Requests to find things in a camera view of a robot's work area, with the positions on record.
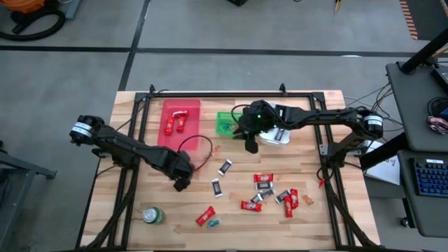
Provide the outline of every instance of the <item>wooden table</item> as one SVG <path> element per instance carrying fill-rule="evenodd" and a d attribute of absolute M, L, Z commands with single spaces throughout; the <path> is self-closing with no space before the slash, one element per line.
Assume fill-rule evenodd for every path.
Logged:
<path fill-rule="evenodd" d="M 328 109 L 344 108 L 341 91 L 325 92 Z M 130 118 L 135 92 L 119 92 L 115 98 L 111 126 L 117 128 Z M 283 148 L 260 145 L 257 154 L 244 150 L 244 142 L 219 137 L 215 133 L 216 114 L 230 111 L 237 104 L 250 104 L 253 98 L 207 98 L 201 99 L 201 118 L 199 133 L 208 136 L 220 149 L 209 163 L 197 172 L 191 185 L 183 192 L 176 192 L 173 182 L 165 175 L 155 171 L 146 163 L 140 166 L 139 181 L 134 203 L 128 249 L 147 250 L 280 250 L 280 249 L 333 249 L 335 247 L 328 206 L 324 189 L 318 189 L 316 171 L 320 167 L 314 128 L 304 127 L 291 132 L 290 143 Z M 269 102 L 299 106 L 309 109 L 305 98 L 274 98 Z M 150 113 L 146 128 L 145 142 L 156 145 L 160 116 L 164 99 L 154 99 L 150 103 Z M 136 136 L 139 132 L 136 124 Z M 127 133 L 127 126 L 120 130 Z M 335 141 L 340 141 L 350 129 L 345 126 L 332 126 Z M 207 154 L 207 142 L 199 142 L 202 154 L 192 154 L 198 160 Z M 233 165 L 224 177 L 216 170 L 226 159 Z M 348 162 L 358 163 L 348 157 Z M 110 160 L 103 160 L 99 171 L 111 166 Z M 286 218 L 283 204 L 277 204 L 274 197 L 263 202 L 262 212 L 255 213 L 240 209 L 242 200 L 249 200 L 255 194 L 253 175 L 274 173 L 274 187 L 278 193 L 287 188 L 299 190 L 300 206 L 294 210 L 293 218 Z M 379 237 L 372 214 L 372 208 L 365 187 L 362 171 L 346 166 L 341 169 L 345 195 L 350 214 L 368 237 L 379 243 Z M 90 243 L 111 216 L 116 195 L 120 169 L 103 173 L 94 185 L 81 245 Z M 216 199 L 211 180 L 220 179 L 223 196 Z M 307 206 L 301 198 L 308 194 L 314 204 Z M 141 212 L 147 207 L 156 206 L 167 214 L 164 225 L 145 224 Z M 209 206 L 213 206 L 217 216 L 223 220 L 221 226 L 208 230 L 196 224 L 196 218 Z M 344 226 L 338 216 L 343 244 L 346 244 Z M 118 226 L 118 242 L 121 226 Z"/>

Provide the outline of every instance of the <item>keyboard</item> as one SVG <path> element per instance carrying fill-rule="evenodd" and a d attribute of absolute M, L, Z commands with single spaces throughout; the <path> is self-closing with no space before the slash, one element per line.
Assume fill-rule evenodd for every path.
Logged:
<path fill-rule="evenodd" d="M 410 162 L 418 195 L 448 197 L 448 160 L 411 158 Z"/>

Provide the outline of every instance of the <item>metal bracket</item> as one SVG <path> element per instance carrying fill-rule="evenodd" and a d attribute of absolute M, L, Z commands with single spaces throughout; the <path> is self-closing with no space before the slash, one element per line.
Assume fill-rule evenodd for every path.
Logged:
<path fill-rule="evenodd" d="M 288 96 L 288 93 L 287 93 L 287 91 L 286 91 L 286 86 L 285 86 L 284 83 L 282 83 L 282 84 L 280 85 L 279 90 L 281 91 L 281 95 L 283 95 L 283 97 L 287 97 L 287 96 Z"/>
<path fill-rule="evenodd" d="M 328 155 L 328 144 L 319 144 L 319 152 L 322 154 L 322 155 Z M 363 153 L 362 153 L 362 151 L 361 151 L 361 149 L 360 148 L 355 148 L 355 149 L 353 149 L 352 151 L 349 151 L 348 153 L 347 153 L 347 155 L 352 155 L 352 156 L 355 156 L 355 157 L 358 157 L 358 156 L 360 156 L 360 155 L 362 155 Z"/>
<path fill-rule="evenodd" d="M 135 94 L 135 98 L 134 98 L 134 102 L 144 101 L 147 96 L 148 96 L 148 93 L 144 93 L 144 92 L 136 93 Z"/>
<path fill-rule="evenodd" d="M 325 102 L 325 95 L 322 92 L 312 92 L 315 99 L 320 102 Z"/>

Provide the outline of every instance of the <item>cable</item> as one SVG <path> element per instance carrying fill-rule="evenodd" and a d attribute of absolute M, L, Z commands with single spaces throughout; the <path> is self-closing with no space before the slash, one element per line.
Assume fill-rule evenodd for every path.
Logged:
<path fill-rule="evenodd" d="M 356 167 L 356 168 L 362 169 L 361 166 L 359 166 L 357 164 L 350 163 L 350 162 L 344 162 L 344 164 L 351 165 L 352 167 Z"/>
<path fill-rule="evenodd" d="M 213 153 L 213 144 L 212 144 L 210 138 L 208 138 L 208 137 L 206 137 L 206 136 L 203 136 L 203 135 L 194 135 L 194 136 L 187 137 L 185 140 L 182 141 L 182 143 L 181 143 L 181 144 L 179 145 L 179 147 L 177 148 L 177 153 L 179 153 L 179 152 L 181 151 L 182 145 L 183 145 L 184 143 L 186 143 L 188 140 L 193 139 L 193 138 L 195 138 L 195 137 L 202 137 L 202 138 L 206 139 L 206 140 L 210 143 L 210 152 L 209 152 L 209 155 L 207 156 L 207 158 L 205 159 L 205 161 L 204 161 L 200 166 L 198 166 L 198 167 L 195 169 L 195 172 L 196 172 L 197 170 L 201 169 L 201 168 L 202 168 L 202 167 L 209 161 L 209 159 L 210 159 L 210 157 L 211 157 L 211 155 L 212 155 L 212 153 Z M 178 156 L 178 158 L 177 158 L 176 163 L 174 164 L 174 166 L 177 165 L 177 162 L 179 161 L 179 158 L 181 158 L 180 155 Z"/>
<path fill-rule="evenodd" d="M 154 98 L 156 95 L 159 95 L 161 92 L 163 91 L 169 91 L 169 90 L 160 90 L 159 92 L 152 94 L 151 96 L 146 95 L 145 97 L 141 98 L 141 100 L 143 100 L 144 98 L 148 98 L 148 99 L 152 99 Z M 118 131 L 119 129 L 121 129 L 122 127 L 124 127 L 126 124 L 128 124 L 131 120 L 134 119 L 134 117 L 136 117 L 140 111 L 144 108 L 144 106 L 142 106 L 141 108 L 139 108 L 139 110 L 137 110 L 137 113 L 135 113 L 135 115 L 131 116 L 131 118 L 129 120 L 127 120 L 125 123 L 123 123 L 121 126 L 119 126 L 115 131 Z"/>
<path fill-rule="evenodd" d="M 363 101 L 358 101 L 358 99 L 355 98 L 355 97 L 346 97 L 346 96 L 344 96 L 344 98 L 345 98 L 345 99 L 352 99 L 352 100 L 355 100 L 355 102 L 359 102 L 360 104 L 363 104 L 363 105 L 366 105 L 366 106 L 369 106 L 369 107 L 372 107 L 372 106 L 373 106 L 373 104 L 368 104 L 368 103 L 365 103 L 365 102 L 363 102 Z"/>
<path fill-rule="evenodd" d="M 370 93 L 364 95 L 363 97 L 356 99 L 355 101 L 353 101 L 353 102 L 347 104 L 346 106 L 350 106 L 350 105 L 354 104 L 355 102 L 358 102 L 358 101 L 361 100 L 361 99 L 364 99 L 364 98 L 366 98 L 366 97 L 369 97 L 370 95 L 373 95 L 374 93 L 378 92 L 378 91 L 381 90 L 382 88 L 385 88 L 387 85 L 389 85 L 389 84 L 386 84 L 384 87 L 380 87 L 380 88 L 378 88 L 377 90 L 372 91 L 372 92 L 370 92 Z"/>
<path fill-rule="evenodd" d="M 108 170 L 110 170 L 112 168 L 115 168 L 115 167 L 117 167 L 117 166 L 113 165 L 113 166 L 111 166 L 111 167 L 109 167 L 107 169 L 104 169 L 104 170 L 100 171 L 99 173 L 97 173 L 97 175 L 95 175 L 95 178 L 98 178 L 98 176 L 101 175 L 102 173 L 107 172 Z"/>
<path fill-rule="evenodd" d="M 323 178 L 321 178 L 321 176 L 319 175 L 319 172 L 321 172 L 322 171 L 322 167 L 321 168 L 319 168 L 318 170 L 317 170 L 317 172 L 316 172 L 316 176 L 317 176 L 317 178 L 321 181 Z M 335 175 L 335 170 L 334 169 L 331 169 L 331 173 L 330 173 L 330 175 L 329 175 L 329 177 L 328 177 L 328 180 L 330 180 L 332 177 L 333 177 L 333 175 Z"/>

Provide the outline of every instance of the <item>concrete floor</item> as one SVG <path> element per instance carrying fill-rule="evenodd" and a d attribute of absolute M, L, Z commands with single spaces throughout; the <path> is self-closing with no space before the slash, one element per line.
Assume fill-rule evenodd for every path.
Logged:
<path fill-rule="evenodd" d="M 75 21 L 50 38 L 0 46 L 130 48 L 145 0 L 90 0 Z M 342 90 L 360 97 L 387 83 L 394 52 L 415 52 L 399 0 L 250 0 L 236 8 L 224 0 L 152 0 L 140 48 L 227 48 L 390 52 L 388 57 L 198 55 L 137 53 L 126 90 L 150 84 L 170 90 Z M 30 28 L 37 30 L 51 17 Z M 11 29 L 0 8 L 0 29 Z M 57 169 L 54 181 L 37 178 L 20 217 L 11 250 L 72 249 L 81 226 L 97 158 L 69 143 L 79 114 L 108 120 L 127 53 L 0 50 L 0 139 L 11 155 Z M 368 104 L 375 97 L 364 100 Z M 392 97 L 384 108 L 399 118 Z M 386 124 L 388 130 L 398 125 Z M 386 138 L 397 132 L 387 132 Z M 443 251 L 448 239 L 421 237 L 398 225 L 399 199 L 371 199 L 381 243 L 390 248 Z"/>

